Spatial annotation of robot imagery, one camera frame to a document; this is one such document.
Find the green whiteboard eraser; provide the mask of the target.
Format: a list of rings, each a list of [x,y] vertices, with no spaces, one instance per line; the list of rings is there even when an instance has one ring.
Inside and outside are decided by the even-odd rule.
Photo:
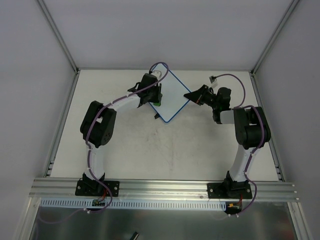
[[[163,95],[161,93],[157,96],[157,99],[153,103],[154,106],[156,106],[156,107],[160,107],[161,106],[162,96]]]

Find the blue framed whiteboard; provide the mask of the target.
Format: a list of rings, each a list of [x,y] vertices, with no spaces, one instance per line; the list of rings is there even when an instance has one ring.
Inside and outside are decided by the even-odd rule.
[[[152,72],[161,71],[162,77],[167,73],[166,77],[160,82],[161,106],[154,106],[153,103],[150,103],[150,106],[156,113],[160,114],[160,118],[165,123],[169,123],[189,102],[184,94],[191,91],[171,70],[167,70],[164,63],[155,63],[150,70]]]

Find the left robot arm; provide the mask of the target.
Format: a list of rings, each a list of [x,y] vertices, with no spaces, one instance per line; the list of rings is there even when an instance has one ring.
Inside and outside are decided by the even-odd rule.
[[[78,180],[77,196],[111,196],[115,191],[105,181],[104,153],[105,146],[112,138],[117,114],[137,109],[146,103],[159,104],[162,99],[162,85],[157,74],[149,71],[141,81],[127,90],[122,96],[104,105],[92,101],[80,126],[80,133],[86,144],[86,169]]]

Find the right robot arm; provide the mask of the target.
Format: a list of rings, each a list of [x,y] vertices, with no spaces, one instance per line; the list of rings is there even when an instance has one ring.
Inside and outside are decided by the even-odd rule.
[[[203,85],[183,96],[191,102],[212,108],[213,120],[220,125],[234,125],[238,143],[234,162],[221,183],[208,183],[210,199],[252,199],[249,171],[258,151],[271,139],[271,131],[261,107],[251,105],[230,108],[232,90],[226,87],[214,93]]]

